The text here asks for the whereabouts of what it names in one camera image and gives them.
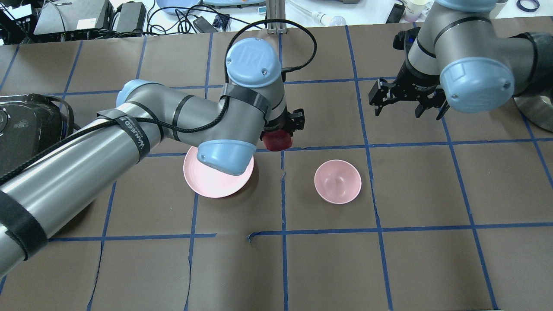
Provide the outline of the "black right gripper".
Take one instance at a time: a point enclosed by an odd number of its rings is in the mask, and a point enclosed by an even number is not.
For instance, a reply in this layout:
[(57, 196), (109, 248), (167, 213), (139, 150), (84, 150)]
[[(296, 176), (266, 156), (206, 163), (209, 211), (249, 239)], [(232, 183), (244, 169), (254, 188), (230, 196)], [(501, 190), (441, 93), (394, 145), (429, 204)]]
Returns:
[(444, 90), (438, 87), (439, 83), (438, 75), (423, 73), (406, 60), (393, 82), (376, 79), (368, 94), (369, 105), (375, 108), (375, 115), (379, 116), (387, 105), (398, 101), (417, 101), (419, 104), (415, 109), (415, 118), (421, 118), (427, 110), (437, 109), (436, 120), (442, 120), (450, 105)]

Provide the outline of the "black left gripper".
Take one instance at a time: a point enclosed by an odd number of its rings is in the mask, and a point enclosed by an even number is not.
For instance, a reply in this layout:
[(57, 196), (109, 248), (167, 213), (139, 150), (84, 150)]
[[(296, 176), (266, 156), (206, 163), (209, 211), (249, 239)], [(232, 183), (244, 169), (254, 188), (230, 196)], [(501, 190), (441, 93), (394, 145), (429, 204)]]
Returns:
[(282, 111), (269, 109), (267, 111), (268, 120), (264, 125), (264, 132), (275, 132), (283, 130), (285, 132), (296, 132), (303, 130), (305, 126), (305, 111), (303, 108), (288, 111), (288, 107), (284, 107)]

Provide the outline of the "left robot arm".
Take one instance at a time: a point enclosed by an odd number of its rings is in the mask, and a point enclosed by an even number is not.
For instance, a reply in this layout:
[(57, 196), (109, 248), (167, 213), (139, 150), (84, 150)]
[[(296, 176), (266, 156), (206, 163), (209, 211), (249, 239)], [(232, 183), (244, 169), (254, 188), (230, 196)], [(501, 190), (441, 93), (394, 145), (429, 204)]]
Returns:
[(282, 67), (259, 38), (233, 38), (223, 59), (219, 101), (134, 79), (116, 107), (1, 177), (1, 276), (29, 260), (105, 187), (166, 138), (197, 148), (197, 159), (242, 175), (268, 132), (302, 130), (303, 111), (288, 112)]

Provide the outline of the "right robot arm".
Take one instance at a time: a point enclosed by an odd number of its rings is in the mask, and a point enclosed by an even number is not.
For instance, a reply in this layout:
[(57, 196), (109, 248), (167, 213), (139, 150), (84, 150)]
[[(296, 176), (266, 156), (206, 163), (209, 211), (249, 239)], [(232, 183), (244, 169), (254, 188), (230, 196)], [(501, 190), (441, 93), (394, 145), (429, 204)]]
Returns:
[(369, 104), (379, 116), (387, 105), (416, 101), (415, 116), (450, 108), (477, 114), (512, 98), (552, 92), (552, 35), (496, 35), (490, 19), (494, 0), (437, 0), (422, 26), (395, 35), (405, 52), (394, 81), (377, 79)]

